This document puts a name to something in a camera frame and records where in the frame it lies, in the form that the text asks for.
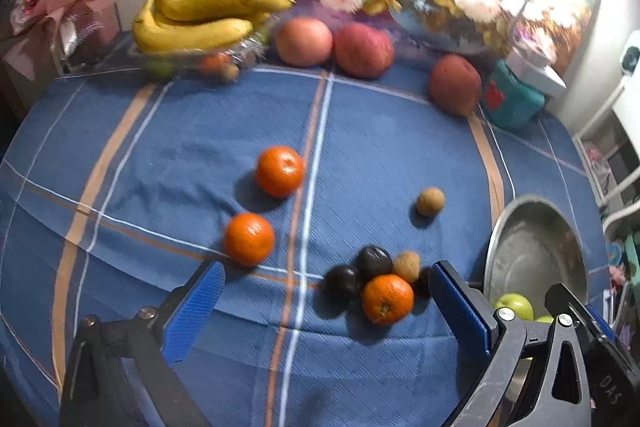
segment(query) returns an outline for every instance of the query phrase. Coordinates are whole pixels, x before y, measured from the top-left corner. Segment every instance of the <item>apple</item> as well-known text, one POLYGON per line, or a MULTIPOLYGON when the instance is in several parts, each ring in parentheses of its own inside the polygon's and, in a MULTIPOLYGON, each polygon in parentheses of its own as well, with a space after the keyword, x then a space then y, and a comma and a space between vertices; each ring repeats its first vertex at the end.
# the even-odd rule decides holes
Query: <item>apple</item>
POLYGON ((533 320, 533 308, 526 297, 519 293, 505 293, 497 301, 495 308, 509 308, 523 321, 533 320))

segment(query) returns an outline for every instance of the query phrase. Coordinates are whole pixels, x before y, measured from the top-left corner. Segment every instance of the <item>silver bowl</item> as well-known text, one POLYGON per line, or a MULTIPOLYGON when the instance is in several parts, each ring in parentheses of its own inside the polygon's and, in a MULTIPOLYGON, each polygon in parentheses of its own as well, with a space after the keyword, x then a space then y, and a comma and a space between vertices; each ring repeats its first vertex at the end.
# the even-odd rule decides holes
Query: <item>silver bowl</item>
MULTIPOLYGON (((545 295, 556 283, 564 283, 587 304, 587 270, 580 245, 569 223, 549 201, 521 196, 502 211, 489 241, 484 268, 484 296, 495 305, 505 293, 529 299, 534 317, 548 315, 545 295)), ((515 402, 529 370, 521 360, 506 398, 515 402)))

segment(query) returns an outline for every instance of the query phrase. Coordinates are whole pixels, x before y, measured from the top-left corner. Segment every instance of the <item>plastic container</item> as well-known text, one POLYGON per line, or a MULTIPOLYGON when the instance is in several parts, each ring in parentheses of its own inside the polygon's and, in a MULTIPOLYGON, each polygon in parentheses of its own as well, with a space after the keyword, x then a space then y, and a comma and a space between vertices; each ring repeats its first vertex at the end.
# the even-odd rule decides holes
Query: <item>plastic container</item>
POLYGON ((545 95, 519 81, 500 59, 484 86, 481 103, 489 120, 498 127, 520 129, 545 107, 545 95))

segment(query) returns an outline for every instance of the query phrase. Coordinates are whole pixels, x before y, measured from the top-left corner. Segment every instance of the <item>bolt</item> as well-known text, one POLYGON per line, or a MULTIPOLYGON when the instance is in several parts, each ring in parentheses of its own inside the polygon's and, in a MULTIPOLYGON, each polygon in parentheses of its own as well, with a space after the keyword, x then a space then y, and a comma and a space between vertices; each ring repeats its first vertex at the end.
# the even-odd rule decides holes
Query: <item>bolt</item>
POLYGON ((574 323, 571 317, 566 313, 561 313, 558 315, 558 322, 562 324, 565 328, 568 328, 574 323))
POLYGON ((511 308, 500 308, 498 310, 498 316, 504 321, 512 321, 516 317, 516 314, 511 308))
POLYGON ((84 319, 82 319, 82 325, 87 327, 93 326, 96 320, 97 317, 95 317, 95 315, 87 315, 84 319))
POLYGON ((145 306, 138 312, 138 317, 148 321, 156 316, 156 309, 153 306, 145 306))

